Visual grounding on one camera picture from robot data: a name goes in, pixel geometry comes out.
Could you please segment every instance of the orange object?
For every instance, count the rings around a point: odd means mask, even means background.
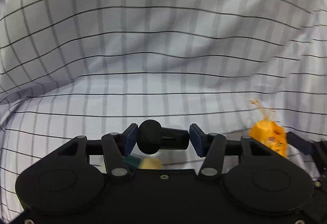
[[[257,99],[254,101],[250,100],[250,102],[261,110],[264,119],[254,124],[249,135],[283,157],[286,157],[287,140],[284,128],[269,120],[269,115]]]

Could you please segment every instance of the silver screw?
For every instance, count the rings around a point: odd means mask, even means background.
[[[315,186],[316,186],[316,187],[321,187],[321,182],[320,182],[320,181],[316,181],[316,182],[315,182]]]
[[[203,170],[201,170],[201,173],[205,176],[215,176],[218,171],[214,168],[204,168]]]
[[[115,168],[111,171],[111,173],[114,176],[121,177],[121,176],[125,176],[127,174],[127,170],[124,168]]]

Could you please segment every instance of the yellow object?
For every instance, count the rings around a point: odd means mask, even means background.
[[[139,169],[161,170],[162,163],[158,158],[145,158],[141,161]]]
[[[257,99],[254,101],[250,100],[250,102],[251,104],[255,104],[264,116],[263,120],[254,124],[250,130],[250,136],[283,157],[286,157],[287,141],[284,128],[277,125],[274,121],[269,120],[269,115],[262,108]]]

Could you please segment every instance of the white fabric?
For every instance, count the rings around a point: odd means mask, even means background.
[[[77,135],[151,118],[239,138],[258,98],[287,131],[326,136],[326,26],[326,0],[0,0],[0,218],[22,211],[19,173]],[[157,156],[201,166],[192,146]]]

